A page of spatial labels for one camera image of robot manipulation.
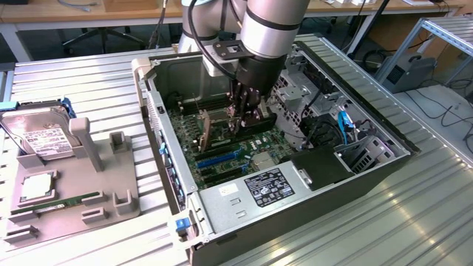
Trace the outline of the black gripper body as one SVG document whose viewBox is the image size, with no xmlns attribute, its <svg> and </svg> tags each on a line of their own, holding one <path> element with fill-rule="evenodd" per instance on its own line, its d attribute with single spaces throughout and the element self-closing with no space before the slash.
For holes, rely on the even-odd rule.
<svg viewBox="0 0 473 266">
<path fill-rule="evenodd" d="M 247 88 L 257 90 L 261 96 L 266 96 L 280 77 L 285 60 L 285 55 L 277 58 L 264 58 L 256 55 L 253 57 L 240 58 L 233 87 L 236 88 L 240 84 Z"/>
</svg>

